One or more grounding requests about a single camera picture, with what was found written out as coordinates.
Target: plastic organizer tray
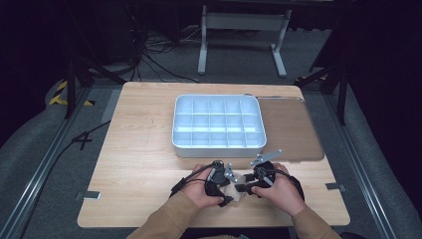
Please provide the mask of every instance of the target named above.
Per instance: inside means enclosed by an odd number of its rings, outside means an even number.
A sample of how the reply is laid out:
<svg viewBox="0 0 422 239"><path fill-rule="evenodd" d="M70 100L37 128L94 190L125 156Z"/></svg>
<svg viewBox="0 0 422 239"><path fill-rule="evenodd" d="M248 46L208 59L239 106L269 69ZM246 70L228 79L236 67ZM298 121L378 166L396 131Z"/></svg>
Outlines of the plastic organizer tray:
<svg viewBox="0 0 422 239"><path fill-rule="evenodd" d="M181 157L254 157L267 142L258 100L248 95L182 95L172 142Z"/></svg>

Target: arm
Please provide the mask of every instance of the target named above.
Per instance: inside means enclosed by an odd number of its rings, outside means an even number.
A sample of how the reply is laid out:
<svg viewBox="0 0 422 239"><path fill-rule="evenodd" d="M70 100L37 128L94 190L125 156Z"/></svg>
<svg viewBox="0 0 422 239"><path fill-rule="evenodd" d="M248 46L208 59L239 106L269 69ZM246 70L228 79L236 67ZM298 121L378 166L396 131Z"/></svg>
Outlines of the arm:
<svg viewBox="0 0 422 239"><path fill-rule="evenodd" d="M286 167L279 163L275 163L274 167L289 173ZM277 173L272 187L255 186L252 187L252 191L258 196L269 199L279 209L288 213L292 217L299 238L340 238L322 218L308 208L285 176Z"/></svg>
<svg viewBox="0 0 422 239"><path fill-rule="evenodd" d="M198 213L195 203L179 191L127 238L180 238Z"/></svg>
<svg viewBox="0 0 422 239"><path fill-rule="evenodd" d="M193 171L202 166L196 165ZM222 201L220 197L210 197L205 193L204 180L210 171L211 168L208 168L193 176L184 188L170 197L127 238L180 238L200 210Z"/></svg>

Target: table top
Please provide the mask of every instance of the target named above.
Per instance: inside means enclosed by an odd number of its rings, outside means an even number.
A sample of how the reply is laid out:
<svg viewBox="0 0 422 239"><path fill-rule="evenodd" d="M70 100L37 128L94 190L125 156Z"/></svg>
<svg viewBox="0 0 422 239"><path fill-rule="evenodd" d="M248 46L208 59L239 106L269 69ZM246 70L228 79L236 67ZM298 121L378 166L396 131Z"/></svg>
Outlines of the table top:
<svg viewBox="0 0 422 239"><path fill-rule="evenodd" d="M170 189L195 164L215 158L181 158L171 142L174 104L183 94L251 94L302 98L294 86L126 83L121 91L88 191L99 200L85 200L78 218L82 227L138 227L168 198ZM253 158L224 158L235 172L252 172ZM277 158L302 184L307 205L329 225L346 225L349 216L339 190L327 190L335 179L326 156L320 160ZM240 202L201 211L192 227L291 226L284 212L267 199L246 195Z"/></svg>

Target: metal stand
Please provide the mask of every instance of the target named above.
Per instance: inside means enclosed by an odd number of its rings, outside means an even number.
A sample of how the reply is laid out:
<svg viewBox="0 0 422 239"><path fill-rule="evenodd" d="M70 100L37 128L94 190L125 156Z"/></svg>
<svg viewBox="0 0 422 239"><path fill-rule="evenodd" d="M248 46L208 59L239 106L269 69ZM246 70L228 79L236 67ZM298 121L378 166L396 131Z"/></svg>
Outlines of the metal stand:
<svg viewBox="0 0 422 239"><path fill-rule="evenodd" d="M280 55L280 49L285 38L291 14L292 10L287 10L285 15L208 13L207 6L203 6L201 23L202 42L199 53L198 74L205 74L208 50L207 29L239 29L279 32L279 40L277 44L271 45L271 51L279 76L284 78L287 73L282 56Z"/></svg>
<svg viewBox="0 0 422 239"><path fill-rule="evenodd" d="M347 92L347 65L340 64L337 66L331 66L324 68L306 78L298 78L298 81L295 82L295 86L301 88L305 85L318 80L319 78L326 75L326 79L323 84L320 86L319 90L324 95L331 95L336 86L339 84L338 91L338 102L337 102L337 116L342 125L345 125L344 122L344 107L345 107L345 97Z"/></svg>
<svg viewBox="0 0 422 239"><path fill-rule="evenodd" d="M107 78L113 80L114 82L123 85L126 83L126 80L116 76L112 72L108 71L102 66L99 66L87 59L74 56L70 59L68 65L68 110L65 115L65 119L68 119L76 107L76 79L79 80L83 88L90 88L94 79L89 73L89 69L94 69Z"/></svg>

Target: sleeve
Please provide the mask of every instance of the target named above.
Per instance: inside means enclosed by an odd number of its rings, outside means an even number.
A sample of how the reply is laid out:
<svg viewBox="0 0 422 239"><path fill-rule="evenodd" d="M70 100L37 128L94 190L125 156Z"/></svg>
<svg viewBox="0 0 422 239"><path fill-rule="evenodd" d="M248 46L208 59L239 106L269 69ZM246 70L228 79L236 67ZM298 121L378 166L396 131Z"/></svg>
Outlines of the sleeve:
<svg viewBox="0 0 422 239"><path fill-rule="evenodd" d="M298 238L340 239L340 236L309 207L292 220Z"/></svg>
<svg viewBox="0 0 422 239"><path fill-rule="evenodd" d="M180 238L198 213L195 203L179 191L127 238Z"/></svg>

